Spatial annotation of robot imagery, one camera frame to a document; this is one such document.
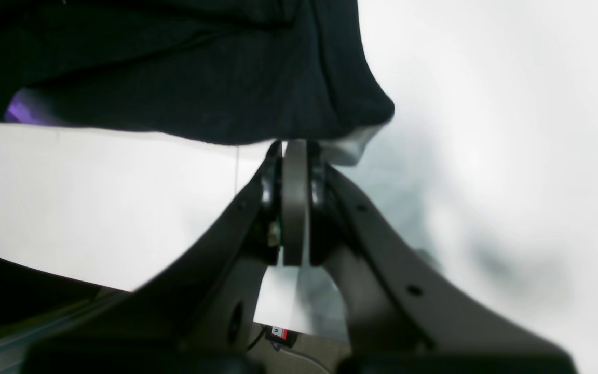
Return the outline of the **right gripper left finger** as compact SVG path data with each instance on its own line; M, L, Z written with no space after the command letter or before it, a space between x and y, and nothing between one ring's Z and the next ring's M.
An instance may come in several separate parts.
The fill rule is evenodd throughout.
M186 253L135 292L31 346L23 373L264 373L247 357L261 282L278 249L282 143Z

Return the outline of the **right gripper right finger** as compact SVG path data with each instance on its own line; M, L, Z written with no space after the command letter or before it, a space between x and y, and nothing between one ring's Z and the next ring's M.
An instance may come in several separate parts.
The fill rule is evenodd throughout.
M342 297L339 373L575 373L569 353L492 312L425 262L356 185L299 143L308 253Z

